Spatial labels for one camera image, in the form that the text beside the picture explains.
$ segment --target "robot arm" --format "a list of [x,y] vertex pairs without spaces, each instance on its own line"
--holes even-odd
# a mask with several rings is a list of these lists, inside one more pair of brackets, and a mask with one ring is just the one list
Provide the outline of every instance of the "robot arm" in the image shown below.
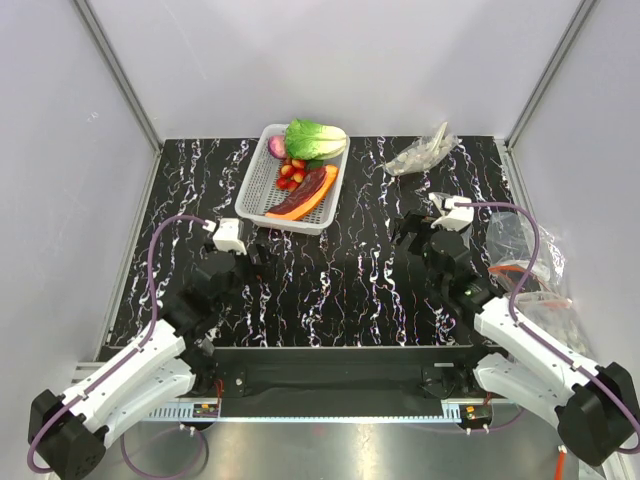
[[463,205],[470,200],[445,194],[430,198],[439,216],[410,212],[396,223],[394,237],[401,242],[416,233],[409,251],[422,257],[431,295],[467,328],[514,357],[512,361],[494,353],[470,365],[477,383],[543,418],[578,458],[601,465],[634,433],[634,426],[596,382],[614,392],[638,419],[630,374],[616,363],[601,367],[571,351],[521,312],[516,311],[514,321],[503,292],[471,268],[460,234],[473,219],[471,206]]
[[204,228],[214,232],[213,244],[205,245],[208,255],[167,302],[144,346],[140,340],[151,325],[89,378],[60,396],[46,390],[34,399],[29,443],[49,419],[73,403],[36,447],[60,478],[84,478],[106,449],[149,412],[178,396],[203,394],[213,386],[216,365],[205,332],[217,321],[215,312],[226,296],[238,294],[270,270],[260,246],[256,246],[259,264],[247,255],[240,240],[241,225],[237,219],[206,223]]

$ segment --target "white bracket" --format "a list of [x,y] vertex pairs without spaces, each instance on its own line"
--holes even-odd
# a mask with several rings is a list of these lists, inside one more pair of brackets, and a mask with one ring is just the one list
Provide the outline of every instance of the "white bracket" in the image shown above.
[[558,426],[558,396],[523,365],[499,353],[487,355],[473,371],[480,387],[497,393],[534,413],[552,427]]
[[194,381],[189,365],[179,358],[169,360],[111,411],[105,422],[109,431],[104,446],[109,448],[120,435],[167,401],[188,393]]
[[90,432],[95,432],[104,425],[114,408],[125,403],[126,399],[132,398],[134,390],[138,389],[147,379],[152,378],[166,362],[184,351],[184,339],[176,337],[174,328],[164,320],[160,320],[156,323],[153,335],[144,348],[107,378],[96,390],[86,395],[85,390],[93,381],[111,369],[131,351],[138,349],[138,343],[148,328],[149,326],[99,370],[64,391],[63,403],[65,404],[78,395],[86,397],[71,408],[71,413],[75,416],[84,415],[86,417],[84,425]]
[[[574,394],[571,389],[573,385],[584,385],[589,382],[587,377],[574,371],[550,350],[531,338],[513,321],[509,314],[509,300],[507,298],[494,298],[483,308],[482,313],[476,315],[475,329],[481,335],[503,347],[526,366],[546,386],[545,390],[551,389],[552,393],[558,396],[557,399],[554,399],[557,400],[557,405],[566,405]],[[522,313],[517,312],[517,316],[520,324],[526,323],[531,330],[570,357],[574,365],[579,364],[593,375],[598,374],[596,362],[569,350],[566,345],[539,328]]]
[[[215,229],[215,223],[213,222],[208,222],[207,226],[204,228],[212,231],[211,225],[213,225]],[[241,237],[242,222],[240,219],[222,218],[220,219],[218,229],[215,230],[213,235],[213,243],[221,252],[236,252],[241,255],[246,255],[247,249],[244,242],[241,240]]]
[[456,203],[471,203],[466,197],[450,196],[445,193],[430,193],[429,200],[440,212],[440,218],[431,224],[432,228],[441,226],[445,230],[459,232],[473,222],[472,207],[458,207]]

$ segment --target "cable connector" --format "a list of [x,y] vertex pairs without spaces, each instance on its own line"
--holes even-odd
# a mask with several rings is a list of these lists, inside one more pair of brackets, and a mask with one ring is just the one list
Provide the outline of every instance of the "cable connector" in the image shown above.
[[205,220],[204,222],[205,223],[202,228],[207,230],[208,232],[215,233],[216,228],[218,228],[218,224],[213,220]]

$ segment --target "metal floor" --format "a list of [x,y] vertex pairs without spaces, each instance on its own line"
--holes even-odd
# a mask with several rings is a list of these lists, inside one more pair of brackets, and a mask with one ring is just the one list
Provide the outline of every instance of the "metal floor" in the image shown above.
[[[498,406],[495,423],[514,409]],[[148,473],[177,473],[193,457],[197,441],[175,432],[144,446],[169,424],[140,423],[127,432],[133,462]],[[452,425],[428,428],[451,431]],[[467,437],[424,431],[419,425],[230,424],[211,426],[205,436],[209,460],[184,478],[210,480],[544,480],[553,479],[556,432],[525,414],[512,428]],[[569,456],[565,480],[578,478]],[[89,480],[134,480],[119,443]]]

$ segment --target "white plastic basket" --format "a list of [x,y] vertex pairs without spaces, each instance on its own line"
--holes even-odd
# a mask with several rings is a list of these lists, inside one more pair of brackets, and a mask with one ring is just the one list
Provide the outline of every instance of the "white plastic basket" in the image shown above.
[[277,228],[290,232],[320,235],[331,225],[336,215],[342,179],[347,166],[350,141],[347,137],[347,147],[344,153],[331,160],[325,160],[325,165],[335,165],[340,170],[333,186],[320,205],[300,220],[279,220],[265,217],[264,214],[274,205],[281,203],[288,192],[276,187],[282,160],[269,153],[268,141],[274,135],[284,135],[288,125],[269,125],[262,132],[256,151],[251,158],[247,173],[242,180],[240,192],[236,199],[236,213],[239,217],[248,218],[259,227]]

